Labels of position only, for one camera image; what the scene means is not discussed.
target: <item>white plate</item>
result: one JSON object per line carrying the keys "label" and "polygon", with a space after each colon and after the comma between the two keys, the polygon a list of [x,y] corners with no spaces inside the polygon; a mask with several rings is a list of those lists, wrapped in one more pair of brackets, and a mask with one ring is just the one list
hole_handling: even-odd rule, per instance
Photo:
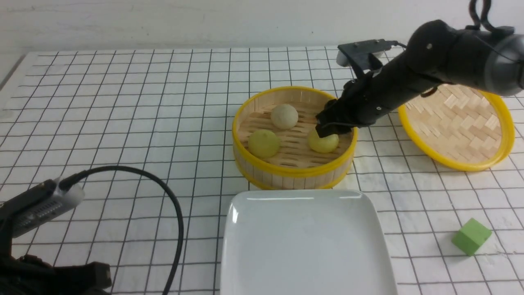
{"label": "white plate", "polygon": [[397,295],[367,196],[334,189],[238,194],[227,214],[221,295]]}

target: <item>white wall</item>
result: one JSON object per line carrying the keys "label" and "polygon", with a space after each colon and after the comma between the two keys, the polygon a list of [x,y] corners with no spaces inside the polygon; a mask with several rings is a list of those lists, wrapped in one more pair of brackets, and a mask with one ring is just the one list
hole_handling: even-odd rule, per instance
{"label": "white wall", "polygon": [[[469,24],[468,0],[1,0],[0,54],[58,49],[327,45],[405,41],[440,18]],[[490,20],[524,31],[524,1]]]}

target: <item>bamboo steamer lid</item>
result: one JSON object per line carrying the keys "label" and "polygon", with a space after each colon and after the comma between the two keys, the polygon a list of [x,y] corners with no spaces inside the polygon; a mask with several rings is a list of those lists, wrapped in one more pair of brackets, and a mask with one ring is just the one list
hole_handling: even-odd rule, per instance
{"label": "bamboo steamer lid", "polygon": [[460,85],[399,108],[402,126],[428,156],[448,167],[480,171],[511,152],[515,128],[502,98]]}

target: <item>green block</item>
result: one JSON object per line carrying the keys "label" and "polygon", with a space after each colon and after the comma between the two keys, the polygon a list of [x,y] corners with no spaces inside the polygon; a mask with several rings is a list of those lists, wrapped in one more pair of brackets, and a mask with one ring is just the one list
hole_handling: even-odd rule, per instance
{"label": "green block", "polygon": [[491,230],[471,218],[457,231],[451,242],[466,253],[466,255],[472,256],[489,236],[491,236]]}

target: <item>grid tablecloth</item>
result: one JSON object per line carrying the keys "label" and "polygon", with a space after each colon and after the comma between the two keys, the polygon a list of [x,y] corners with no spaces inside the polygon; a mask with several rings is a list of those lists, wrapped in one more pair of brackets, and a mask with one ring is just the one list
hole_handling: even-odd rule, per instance
{"label": "grid tablecloth", "polygon": [[[394,48],[381,60],[402,51]],[[351,78],[336,47],[36,52],[0,119],[0,201],[45,179],[108,164],[144,168],[178,196],[186,228],[173,293],[220,292],[222,237],[232,197],[256,189],[239,174],[231,126],[250,96],[315,87],[337,96]],[[513,154],[488,171],[435,164],[392,113],[359,133],[336,188],[375,204],[399,293],[524,294],[524,96],[504,98]],[[174,207],[152,181],[93,175],[75,210],[14,240],[56,266],[112,266],[114,294],[158,294],[176,247]],[[451,244],[474,217],[494,234],[475,257]]]}

